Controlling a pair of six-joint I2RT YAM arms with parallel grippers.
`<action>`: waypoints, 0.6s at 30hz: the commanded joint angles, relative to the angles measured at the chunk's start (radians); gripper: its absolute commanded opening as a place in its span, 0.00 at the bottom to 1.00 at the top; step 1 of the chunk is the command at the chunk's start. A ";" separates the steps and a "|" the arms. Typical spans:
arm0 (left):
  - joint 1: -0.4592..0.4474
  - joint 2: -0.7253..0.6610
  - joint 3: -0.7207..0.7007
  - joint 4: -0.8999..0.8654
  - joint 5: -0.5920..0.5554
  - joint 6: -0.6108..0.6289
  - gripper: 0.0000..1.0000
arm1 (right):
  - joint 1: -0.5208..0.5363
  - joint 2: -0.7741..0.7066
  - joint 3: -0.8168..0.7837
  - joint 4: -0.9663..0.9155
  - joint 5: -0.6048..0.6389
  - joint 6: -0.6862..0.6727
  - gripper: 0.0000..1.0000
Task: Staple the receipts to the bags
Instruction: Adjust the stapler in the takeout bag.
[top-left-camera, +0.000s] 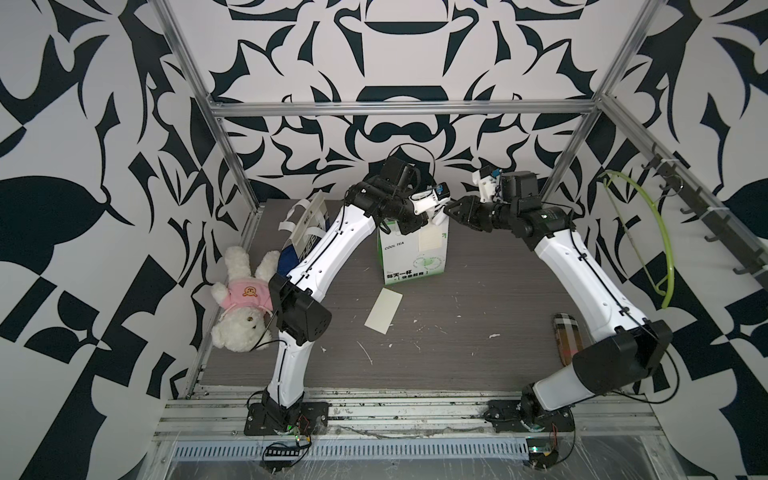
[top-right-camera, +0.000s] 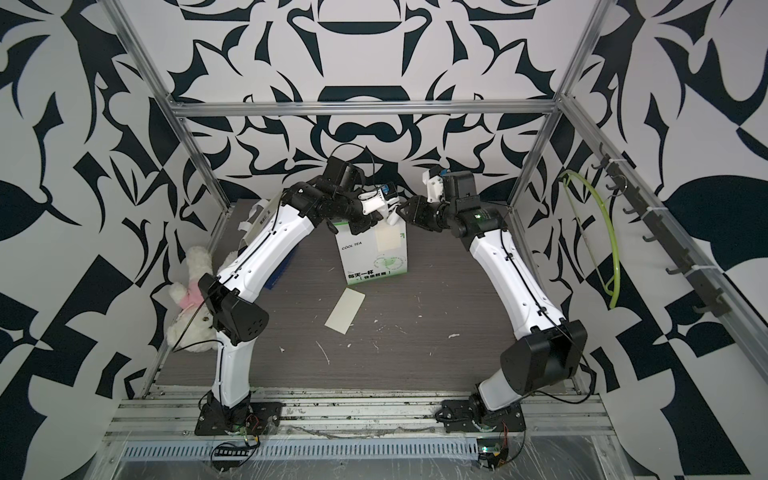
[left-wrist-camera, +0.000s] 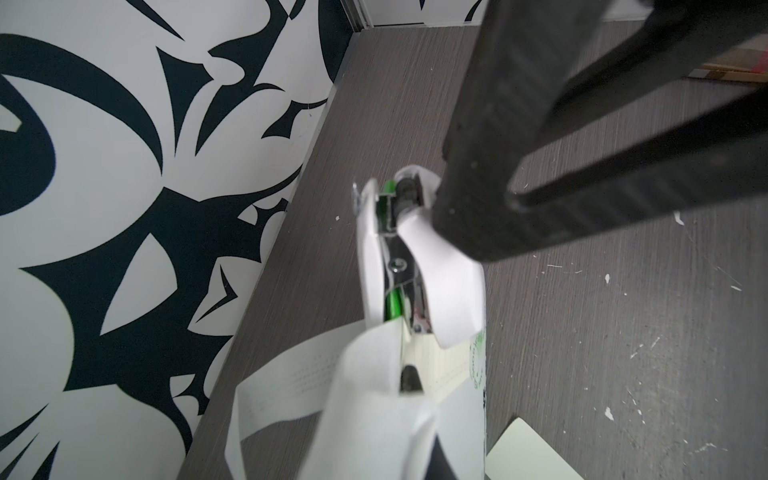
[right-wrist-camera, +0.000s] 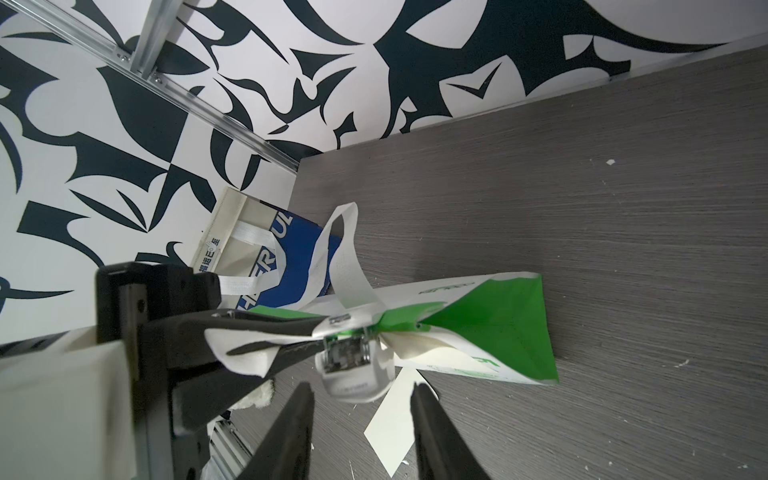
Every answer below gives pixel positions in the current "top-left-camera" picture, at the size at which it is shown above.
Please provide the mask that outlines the green white tea bag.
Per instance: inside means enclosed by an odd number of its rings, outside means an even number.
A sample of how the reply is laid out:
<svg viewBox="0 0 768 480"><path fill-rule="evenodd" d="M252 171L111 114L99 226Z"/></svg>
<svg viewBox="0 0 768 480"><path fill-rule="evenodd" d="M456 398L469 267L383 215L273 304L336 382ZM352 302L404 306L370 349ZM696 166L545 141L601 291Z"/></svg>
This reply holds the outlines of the green white tea bag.
<svg viewBox="0 0 768 480"><path fill-rule="evenodd" d="M388 221L390 234L378 231L378 253L385 285L394 285L409 280L442 274L446 268L449 236L449 220L445 218L442 227L443 244L440 249L421 253L418 246L418 231L401 235L394 221Z"/></svg>

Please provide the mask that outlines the white paper receipt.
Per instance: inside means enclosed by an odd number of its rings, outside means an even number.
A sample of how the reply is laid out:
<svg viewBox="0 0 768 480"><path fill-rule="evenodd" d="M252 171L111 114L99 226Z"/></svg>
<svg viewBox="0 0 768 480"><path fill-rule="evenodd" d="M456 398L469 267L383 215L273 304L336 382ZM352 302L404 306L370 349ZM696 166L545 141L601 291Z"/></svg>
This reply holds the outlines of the white paper receipt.
<svg viewBox="0 0 768 480"><path fill-rule="evenodd" d="M365 326L375 332L386 335L402 298L402 294L383 288L369 312Z"/></svg>

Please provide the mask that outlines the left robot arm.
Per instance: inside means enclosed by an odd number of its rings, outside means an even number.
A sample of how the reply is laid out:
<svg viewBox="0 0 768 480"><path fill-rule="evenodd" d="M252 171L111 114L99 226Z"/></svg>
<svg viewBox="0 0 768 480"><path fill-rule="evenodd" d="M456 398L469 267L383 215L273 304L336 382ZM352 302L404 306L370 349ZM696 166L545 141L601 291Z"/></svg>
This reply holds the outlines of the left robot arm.
<svg viewBox="0 0 768 480"><path fill-rule="evenodd" d="M406 235L428 225L450 199L444 183L418 193L380 176L351 186L339 214L310 254L287 275L274 275L269 290L279 350L261 405L291 423L305 393L305 374L316 340L328 329L331 312L322 305L333 280L357 247L389 221Z"/></svg>

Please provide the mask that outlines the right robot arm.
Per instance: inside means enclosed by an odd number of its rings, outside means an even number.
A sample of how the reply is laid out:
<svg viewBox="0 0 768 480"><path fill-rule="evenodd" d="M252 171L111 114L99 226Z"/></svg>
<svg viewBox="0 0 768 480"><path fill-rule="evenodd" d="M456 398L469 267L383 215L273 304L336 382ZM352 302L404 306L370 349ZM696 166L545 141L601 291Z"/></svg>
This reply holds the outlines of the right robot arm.
<svg viewBox="0 0 768 480"><path fill-rule="evenodd" d="M448 202L445 213L476 231L505 230L522 240L561 282L592 343L569 365L525 388L520 417L533 424L581 401L652 376L673 338L613 283L584 244L569 212L544 202L531 172L481 170L478 195Z"/></svg>

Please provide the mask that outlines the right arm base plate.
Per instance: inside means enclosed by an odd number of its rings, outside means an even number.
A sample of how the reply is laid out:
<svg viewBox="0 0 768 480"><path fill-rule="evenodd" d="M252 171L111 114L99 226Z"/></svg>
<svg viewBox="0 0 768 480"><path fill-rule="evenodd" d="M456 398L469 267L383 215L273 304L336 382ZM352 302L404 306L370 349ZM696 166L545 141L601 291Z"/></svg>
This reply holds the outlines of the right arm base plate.
<svg viewBox="0 0 768 480"><path fill-rule="evenodd" d="M560 433L575 430L574 415L570 408L544 410L533 397L520 400L491 400L483 419L497 433Z"/></svg>

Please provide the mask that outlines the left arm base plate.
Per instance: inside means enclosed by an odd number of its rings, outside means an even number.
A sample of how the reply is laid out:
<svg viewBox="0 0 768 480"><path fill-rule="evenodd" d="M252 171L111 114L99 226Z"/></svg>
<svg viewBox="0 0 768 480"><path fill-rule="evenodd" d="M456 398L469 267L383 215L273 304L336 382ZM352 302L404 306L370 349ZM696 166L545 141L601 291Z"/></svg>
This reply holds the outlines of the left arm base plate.
<svg viewBox="0 0 768 480"><path fill-rule="evenodd" d="M268 436L322 432L328 425L329 407L326 402L303 401L289 408L272 401L267 405L250 404L243 433L245 436Z"/></svg>

